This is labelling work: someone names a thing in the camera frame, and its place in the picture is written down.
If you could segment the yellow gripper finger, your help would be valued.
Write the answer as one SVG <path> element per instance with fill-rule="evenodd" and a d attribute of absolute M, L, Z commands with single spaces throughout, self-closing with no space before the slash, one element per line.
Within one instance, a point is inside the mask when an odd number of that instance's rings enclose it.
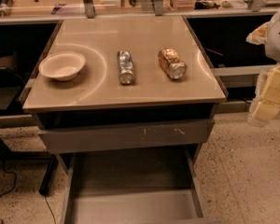
<path fill-rule="evenodd" d="M 268 22 L 264 22 L 261 26 L 251 32 L 247 37 L 246 41 L 254 45 L 265 45 L 268 31 Z"/>
<path fill-rule="evenodd" d="M 251 105 L 251 118 L 270 121 L 280 112 L 280 63 L 270 71 L 261 71 Z"/>

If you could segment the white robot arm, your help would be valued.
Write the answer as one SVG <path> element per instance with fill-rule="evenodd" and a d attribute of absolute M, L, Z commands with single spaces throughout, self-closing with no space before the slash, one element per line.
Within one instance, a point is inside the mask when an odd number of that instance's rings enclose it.
<path fill-rule="evenodd" d="M 246 41 L 264 45 L 266 56 L 276 61 L 270 71 L 260 71 L 256 96 L 249 107 L 248 123 L 261 127 L 280 112 L 280 8 L 269 21 L 250 33 Z"/>

